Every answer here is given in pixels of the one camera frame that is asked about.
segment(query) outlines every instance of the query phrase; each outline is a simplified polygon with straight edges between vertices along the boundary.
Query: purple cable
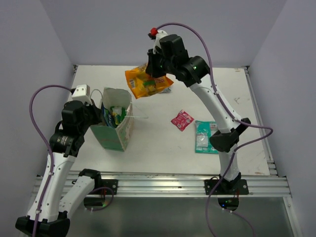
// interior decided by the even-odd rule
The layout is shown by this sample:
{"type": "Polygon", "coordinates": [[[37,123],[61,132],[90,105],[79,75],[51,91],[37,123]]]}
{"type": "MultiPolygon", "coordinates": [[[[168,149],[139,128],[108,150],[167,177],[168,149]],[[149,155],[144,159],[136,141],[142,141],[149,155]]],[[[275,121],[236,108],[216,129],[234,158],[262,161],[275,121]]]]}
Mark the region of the purple cable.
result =
{"type": "MultiPolygon", "coordinates": [[[[181,26],[181,27],[184,27],[188,30],[190,30],[191,32],[193,32],[198,38],[199,40],[201,41],[201,43],[203,44],[203,47],[205,49],[205,52],[206,52],[206,55],[207,55],[207,59],[208,59],[208,63],[209,63],[209,67],[210,67],[210,72],[209,72],[209,75],[210,75],[210,78],[211,78],[211,84],[212,84],[212,87],[214,89],[214,92],[216,93],[218,90],[216,88],[216,84],[215,84],[215,81],[214,81],[214,76],[213,76],[213,66],[212,66],[212,60],[211,60],[211,56],[209,54],[209,51],[207,49],[207,46],[206,46],[206,43],[205,41],[203,40],[202,36],[194,29],[192,29],[191,27],[185,25],[185,24],[181,24],[181,23],[177,23],[177,22],[170,22],[170,23],[165,23],[165,24],[162,24],[160,26],[157,27],[157,30],[164,27],[164,26],[171,26],[171,25],[175,25],[175,26],[181,26]]],[[[260,126],[260,125],[253,125],[253,124],[248,124],[246,122],[243,122],[243,121],[240,121],[238,119],[235,119],[235,116],[232,114],[232,112],[227,108],[227,106],[225,105],[223,99],[221,98],[220,94],[219,93],[216,93],[217,95],[217,98],[218,100],[220,101],[221,105],[224,107],[225,111],[229,114],[229,116],[234,119],[235,121],[239,122],[240,124],[243,124],[243,125],[246,125],[246,126],[249,126],[249,127],[255,127],[255,128],[261,128],[261,129],[268,129],[270,130],[270,132],[260,138],[257,138],[255,140],[252,140],[252,141],[249,141],[249,142],[246,142],[238,147],[236,147],[233,151],[233,154],[232,154],[232,157],[231,157],[231,160],[228,164],[228,167],[227,169],[225,170],[223,176],[219,179],[219,181],[216,183],[216,185],[213,187],[213,189],[211,190],[211,192],[209,193],[208,195],[208,198],[207,198],[207,202],[206,202],[206,208],[205,208],[205,217],[206,217],[206,221],[207,221],[207,225],[208,225],[208,228],[209,230],[211,231],[211,233],[217,237],[217,235],[215,234],[210,222],[209,222],[209,217],[208,217],[208,206],[209,206],[209,202],[210,202],[210,198],[211,198],[211,195],[214,193],[215,189],[220,185],[220,183],[223,181],[225,175],[227,174],[228,170],[230,169],[232,163],[233,163],[233,160],[234,160],[234,157],[235,157],[235,154],[236,154],[236,151],[239,150],[240,148],[244,147],[244,146],[247,146],[251,143],[254,143],[254,142],[257,142],[257,141],[260,141],[260,140],[263,140],[265,139],[266,137],[270,136],[272,133],[273,133],[273,129],[271,127],[267,127],[267,126],[260,126]]],[[[250,224],[250,222],[243,216],[239,215],[236,213],[236,215],[238,215],[239,217],[241,217],[242,219],[244,219],[251,227],[252,229],[252,234],[253,236],[255,237],[256,234],[254,232],[254,228],[253,226],[250,224]]]]}
{"type": "MultiPolygon", "coordinates": [[[[49,172],[53,172],[53,169],[54,169],[54,156],[53,156],[53,151],[51,150],[51,147],[49,145],[49,142],[47,141],[47,139],[45,138],[44,134],[41,132],[40,128],[38,127],[38,125],[36,124],[35,122],[35,119],[34,119],[34,115],[33,115],[33,102],[34,102],[34,99],[35,97],[37,96],[37,94],[46,89],[46,88],[49,88],[49,87],[59,87],[59,88],[63,88],[63,89],[66,89],[68,91],[71,91],[69,88],[65,87],[65,86],[62,86],[62,85],[46,85],[46,86],[43,86],[41,87],[40,89],[38,89],[31,97],[31,100],[30,100],[30,105],[29,105],[29,113],[30,113],[30,117],[31,117],[31,121],[32,121],[32,124],[34,125],[36,131],[39,133],[40,137],[42,138],[42,140],[45,142],[45,145],[47,146],[47,149],[48,149],[48,153],[49,153],[49,156],[50,156],[50,170],[49,172]]],[[[50,178],[51,178],[51,175],[49,175],[47,177],[47,180],[45,182],[45,185],[44,185],[44,188],[43,188],[43,191],[40,195],[40,198],[39,198],[39,201],[38,201],[38,207],[37,207],[37,211],[40,211],[40,206],[43,202],[43,199],[44,199],[44,196],[45,196],[45,193],[46,193],[46,190],[47,190],[47,187],[48,187],[48,184],[49,184],[49,181],[50,181],[50,178]]],[[[32,237],[35,237],[36,236],[36,230],[37,230],[37,226],[38,226],[38,221],[39,221],[39,213],[37,213],[35,215],[35,220],[34,220],[34,226],[33,226],[33,233],[32,233],[32,237]]]]}
{"type": "Polygon", "coordinates": [[[113,199],[114,199],[114,192],[113,192],[112,189],[110,189],[110,188],[108,188],[108,187],[100,187],[100,188],[97,188],[97,189],[95,189],[95,190],[92,190],[89,194],[93,194],[94,192],[99,191],[99,190],[103,190],[103,189],[109,190],[109,191],[111,192],[112,197],[111,197],[110,202],[109,202],[106,206],[103,206],[103,207],[101,207],[101,208],[97,208],[97,209],[92,209],[92,208],[89,209],[89,208],[87,208],[88,210],[90,210],[90,211],[101,211],[101,210],[107,208],[107,207],[112,203],[112,201],[113,201],[113,199]]]}

